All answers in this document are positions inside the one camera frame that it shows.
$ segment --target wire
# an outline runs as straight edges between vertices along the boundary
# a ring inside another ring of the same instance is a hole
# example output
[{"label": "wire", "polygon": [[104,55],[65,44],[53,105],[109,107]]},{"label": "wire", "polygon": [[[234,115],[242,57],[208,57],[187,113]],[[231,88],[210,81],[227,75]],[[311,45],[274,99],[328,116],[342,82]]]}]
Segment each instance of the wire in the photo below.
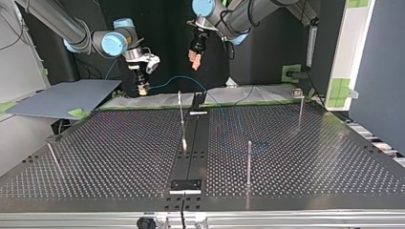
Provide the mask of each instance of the wire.
[{"label": "wire", "polygon": [[196,84],[198,84],[198,85],[204,90],[204,92],[205,92],[206,94],[208,94],[208,95],[215,101],[215,103],[220,107],[221,112],[222,112],[223,115],[224,115],[223,107],[222,107],[221,104],[217,101],[217,99],[215,99],[215,97],[212,96],[212,95],[208,92],[208,90],[203,86],[202,83],[200,83],[197,79],[194,79],[194,78],[192,78],[192,77],[182,76],[182,75],[174,76],[174,77],[170,78],[165,84],[161,84],[161,85],[158,85],[158,86],[151,87],[151,90],[153,90],[153,89],[159,89],[159,88],[164,88],[164,87],[166,87],[167,85],[169,85],[173,80],[175,80],[175,79],[177,79],[177,78],[188,79],[188,80],[191,80],[191,81],[195,82]]},{"label": "wire", "polygon": [[[223,40],[223,44],[224,44],[224,50],[226,51],[226,55],[227,55],[228,59],[234,60],[236,56],[235,56],[235,47],[233,46],[233,44],[230,42],[224,41],[224,40]],[[229,48],[227,48],[226,45],[230,45],[232,55],[229,55]]]},{"label": "wire", "polygon": [[236,30],[234,30],[230,25],[228,25],[228,24],[226,23],[226,21],[224,20],[224,15],[225,15],[226,13],[229,13],[229,12],[232,12],[232,10],[224,10],[224,11],[222,11],[222,12],[220,13],[220,18],[221,18],[220,22],[224,23],[224,25],[226,26],[226,28],[227,28],[230,32],[232,32],[232,33],[235,33],[235,34],[238,34],[238,35],[248,34],[248,33],[250,32],[250,28],[249,28],[247,31],[236,31]]},{"label": "wire", "polygon": [[182,229],[186,229],[186,225],[185,225],[185,218],[184,218],[184,197],[182,198],[182,204],[181,204],[181,211],[180,211],[180,215],[181,215],[181,225],[182,225]]},{"label": "wire", "polygon": [[249,3],[247,5],[247,19],[249,19],[250,25],[252,27],[258,27],[260,26],[260,22],[256,23],[253,21],[252,12],[253,12],[253,0],[249,0]]},{"label": "wire", "polygon": [[9,45],[7,45],[7,46],[5,46],[5,47],[3,47],[3,48],[0,48],[0,51],[3,51],[3,50],[5,50],[5,49],[8,49],[8,48],[14,46],[15,44],[17,44],[17,42],[20,41],[21,38],[23,37],[23,34],[24,34],[24,26],[21,24],[21,32],[20,32],[20,34],[18,35],[18,38],[17,38],[14,42],[12,42],[11,44],[9,44]]},{"label": "wire", "polygon": [[113,69],[113,67],[116,65],[117,63],[117,59],[114,61],[114,63],[111,65],[110,70],[105,74],[105,80],[107,80],[108,75],[110,74],[111,70]]},{"label": "wire", "polygon": [[101,74],[101,72],[100,72],[96,67],[94,67],[93,65],[91,65],[91,64],[89,64],[89,63],[86,63],[86,62],[84,62],[84,61],[82,61],[82,60],[80,60],[80,59],[78,59],[78,58],[76,58],[75,60],[76,60],[78,63],[84,65],[85,67],[91,68],[91,69],[95,70],[98,75],[95,75],[95,74],[93,74],[93,75],[96,76],[96,77],[99,78],[99,79],[102,79],[102,74]]},{"label": "wire", "polygon": [[300,16],[300,22],[301,23],[303,23],[304,11],[305,11],[305,6],[307,5],[307,1],[308,0],[305,0],[303,9],[301,10],[301,16]]},{"label": "wire", "polygon": [[31,0],[27,0],[26,13],[30,13],[30,4],[31,4]]},{"label": "wire", "polygon": [[308,72],[306,72],[306,73],[307,73],[308,79],[310,81],[310,84],[312,85],[312,88],[315,90],[316,94],[318,95],[319,100],[321,100],[322,105],[326,108],[327,106],[325,106],[325,101],[322,99],[322,97],[319,94],[318,90],[316,90],[315,84],[313,83],[312,78],[310,77],[310,74]]},{"label": "wire", "polygon": [[245,97],[245,98],[243,98],[243,99],[241,99],[241,100],[238,100],[235,104],[233,104],[234,106],[236,106],[238,103],[240,103],[240,102],[243,102],[243,101],[245,101],[245,100],[247,100],[249,97],[250,97],[250,95],[252,94],[252,92],[253,92],[253,88],[254,88],[254,86],[252,86],[252,88],[250,89],[250,92],[249,92],[249,94]]},{"label": "wire", "polygon": [[93,2],[94,2],[96,5],[100,6],[100,4],[99,4],[96,0],[93,0]]}]

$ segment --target perforated metal table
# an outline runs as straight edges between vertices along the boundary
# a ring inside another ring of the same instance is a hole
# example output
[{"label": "perforated metal table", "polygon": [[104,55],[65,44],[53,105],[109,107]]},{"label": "perforated metal table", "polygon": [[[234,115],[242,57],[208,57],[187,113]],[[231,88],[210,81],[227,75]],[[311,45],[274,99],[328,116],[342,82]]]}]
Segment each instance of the perforated metal table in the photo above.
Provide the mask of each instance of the perforated metal table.
[{"label": "perforated metal table", "polygon": [[[316,105],[302,118],[296,104],[207,110],[187,116],[186,152],[179,110],[96,112],[54,144],[58,162],[44,147],[0,177],[0,212],[349,210],[377,219],[390,210],[405,219],[405,170]],[[169,195],[172,180],[187,179],[202,181],[200,195]]]}]

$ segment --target metal rod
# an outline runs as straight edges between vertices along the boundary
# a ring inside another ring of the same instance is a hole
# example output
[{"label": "metal rod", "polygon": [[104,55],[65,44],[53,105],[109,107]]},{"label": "metal rod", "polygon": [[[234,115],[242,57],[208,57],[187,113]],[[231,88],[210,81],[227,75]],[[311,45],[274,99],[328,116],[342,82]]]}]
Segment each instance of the metal rod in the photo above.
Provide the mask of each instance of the metal rod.
[{"label": "metal rod", "polygon": [[59,170],[59,172],[60,172],[60,175],[62,175],[62,176],[63,176],[63,173],[62,173],[62,168],[61,168],[61,167],[60,167],[60,165],[59,165],[59,160],[57,159],[56,154],[54,153],[54,150],[53,150],[52,144],[51,144],[50,142],[48,142],[48,143],[47,143],[47,146],[48,146],[48,148],[50,149],[50,152],[51,152],[52,158],[53,158],[54,163],[56,164],[56,166],[57,166],[57,168],[58,168],[58,170]]},{"label": "metal rod", "polygon": [[182,129],[182,148],[184,151],[187,150],[187,141],[185,140],[185,126],[184,126],[184,114],[182,112],[182,100],[181,100],[181,92],[178,93],[179,105],[180,105],[180,115],[181,115],[181,129]]},{"label": "metal rod", "polygon": [[250,173],[251,173],[252,142],[247,142],[247,192],[250,193]]},{"label": "metal rod", "polygon": [[86,38],[84,28],[54,0],[16,0],[47,27],[67,40],[78,44]]},{"label": "metal rod", "polygon": [[303,116],[304,101],[305,101],[305,97],[302,96],[301,97],[301,107],[300,107],[300,120],[301,120],[301,117]]}]

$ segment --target white wall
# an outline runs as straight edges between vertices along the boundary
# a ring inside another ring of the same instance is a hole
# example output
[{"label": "white wall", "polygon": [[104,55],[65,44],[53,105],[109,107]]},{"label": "white wall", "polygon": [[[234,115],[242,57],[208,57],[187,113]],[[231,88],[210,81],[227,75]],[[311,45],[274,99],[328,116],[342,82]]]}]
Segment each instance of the white wall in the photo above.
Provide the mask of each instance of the white wall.
[{"label": "white wall", "polygon": [[[21,31],[18,16],[11,0],[0,0],[0,13],[14,29]],[[17,35],[0,17],[0,49],[17,39]],[[25,40],[30,41],[28,34]],[[42,64],[33,47],[19,41],[14,46],[0,51],[0,103],[18,101],[35,91],[49,86],[42,74]],[[45,145],[51,135],[51,118],[35,118],[0,114],[0,176]]]},{"label": "white wall", "polygon": [[[0,6],[15,13],[11,0],[0,0]],[[16,31],[21,32],[16,15],[12,17],[6,10],[0,10],[0,13],[8,19]],[[26,40],[30,40],[27,35],[24,37]],[[18,36],[0,18],[0,49],[17,38]],[[42,68],[32,47],[22,41],[0,51],[0,103],[45,89],[48,82],[42,74]]]}]

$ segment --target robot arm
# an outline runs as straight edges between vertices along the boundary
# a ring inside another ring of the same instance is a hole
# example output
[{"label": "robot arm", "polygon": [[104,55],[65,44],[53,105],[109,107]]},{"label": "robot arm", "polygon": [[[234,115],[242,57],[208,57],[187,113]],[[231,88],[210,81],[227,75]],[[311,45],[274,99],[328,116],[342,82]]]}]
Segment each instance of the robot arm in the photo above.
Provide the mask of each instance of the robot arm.
[{"label": "robot arm", "polygon": [[59,34],[70,52],[97,52],[105,58],[123,55],[134,74],[139,94],[147,95],[150,88],[149,75],[156,69],[160,59],[148,48],[140,46],[143,39],[138,38],[131,19],[116,20],[113,31],[90,32],[85,22],[71,17],[54,0],[15,1]]},{"label": "robot arm", "polygon": [[198,69],[201,56],[205,51],[205,41],[212,31],[215,31],[223,41],[240,45],[252,26],[279,8],[298,1],[233,0],[227,8],[221,0],[193,0],[192,7],[197,19],[193,23],[194,40],[188,54],[190,61],[193,62],[193,68]]}]

